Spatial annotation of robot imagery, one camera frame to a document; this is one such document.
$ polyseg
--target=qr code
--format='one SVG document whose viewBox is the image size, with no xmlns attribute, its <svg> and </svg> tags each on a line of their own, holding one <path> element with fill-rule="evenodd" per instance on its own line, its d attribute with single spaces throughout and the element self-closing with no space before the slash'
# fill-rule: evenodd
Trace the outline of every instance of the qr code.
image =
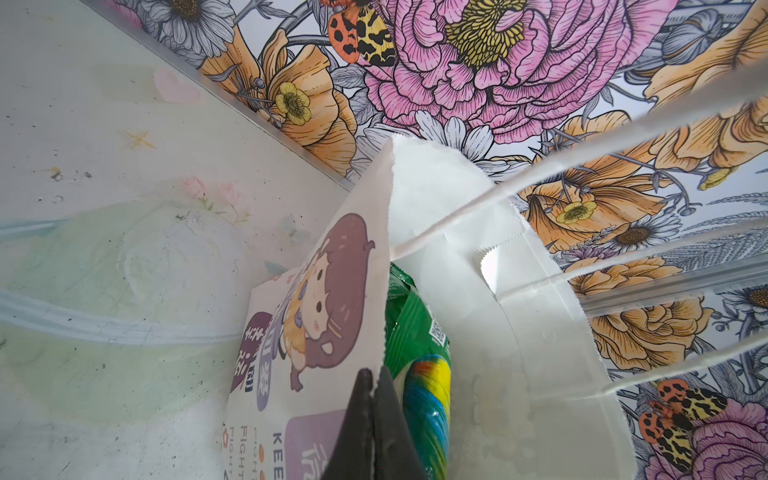
<svg viewBox="0 0 768 480">
<path fill-rule="evenodd" d="M 445 346 L 445 332 L 442 331 L 442 328 L 440 328 L 440 325 L 438 325 L 437 320 L 435 320 L 434 317 L 432 317 L 432 328 L 429 329 L 429 335 L 431 335 L 440 346 Z"/>
</svg>

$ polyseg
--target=butterfly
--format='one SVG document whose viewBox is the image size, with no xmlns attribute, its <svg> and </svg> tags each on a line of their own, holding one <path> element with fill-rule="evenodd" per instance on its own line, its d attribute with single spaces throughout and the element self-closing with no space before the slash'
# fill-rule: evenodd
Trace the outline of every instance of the butterfly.
<svg viewBox="0 0 768 480">
<path fill-rule="evenodd" d="M 328 21 L 328 39 L 347 63 L 362 59 L 376 67 L 395 64 L 395 44 L 371 0 L 320 0 L 328 7 L 344 7 Z"/>
<path fill-rule="evenodd" d="M 658 415 L 652 412 L 640 415 L 641 434 L 646 442 L 658 445 L 670 464 L 689 473 L 694 462 L 690 444 L 694 422 L 722 412 L 727 398 L 712 390 L 692 388 L 681 379 L 664 380 L 657 390 L 663 402 L 648 402 Z"/>
</svg>

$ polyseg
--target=paper bag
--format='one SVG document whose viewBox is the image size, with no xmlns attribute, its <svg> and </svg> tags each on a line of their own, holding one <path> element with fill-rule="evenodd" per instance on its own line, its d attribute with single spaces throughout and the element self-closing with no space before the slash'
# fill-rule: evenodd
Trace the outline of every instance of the paper bag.
<svg viewBox="0 0 768 480">
<path fill-rule="evenodd" d="M 253 290 L 223 431 L 226 478 L 320 478 L 357 371 L 382 365 L 390 246 L 491 187 L 458 151 L 395 137 L 310 258 Z M 331 272 L 337 261 L 345 273 Z M 396 263 L 451 340 L 449 478 L 633 475 L 615 397 L 567 399 L 608 381 L 574 294 L 548 286 L 496 300 L 557 271 L 509 202 Z M 341 284 L 346 296 L 333 300 Z"/>
</svg>

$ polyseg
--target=green snack package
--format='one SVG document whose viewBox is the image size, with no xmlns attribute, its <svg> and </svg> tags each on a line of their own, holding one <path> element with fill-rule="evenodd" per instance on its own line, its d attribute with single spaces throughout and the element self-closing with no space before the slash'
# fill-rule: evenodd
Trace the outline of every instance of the green snack package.
<svg viewBox="0 0 768 480">
<path fill-rule="evenodd" d="M 444 480 L 451 410 L 449 340 L 413 279 L 389 268 L 384 364 L 395 379 L 415 450 L 430 480 Z"/>
</svg>

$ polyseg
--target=brown hair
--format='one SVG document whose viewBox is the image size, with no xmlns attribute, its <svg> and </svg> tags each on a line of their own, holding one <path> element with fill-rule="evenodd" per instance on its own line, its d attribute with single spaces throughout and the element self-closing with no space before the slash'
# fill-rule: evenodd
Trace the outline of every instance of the brown hair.
<svg viewBox="0 0 768 480">
<path fill-rule="evenodd" d="M 328 255 L 328 329 L 317 340 L 306 339 L 306 366 L 328 369 L 339 365 L 355 346 L 366 298 L 368 256 L 374 246 L 373 240 L 368 241 L 366 222 L 358 214 L 339 218 L 326 235 L 317 257 Z M 328 343 L 333 347 L 331 353 L 323 351 Z"/>
</svg>

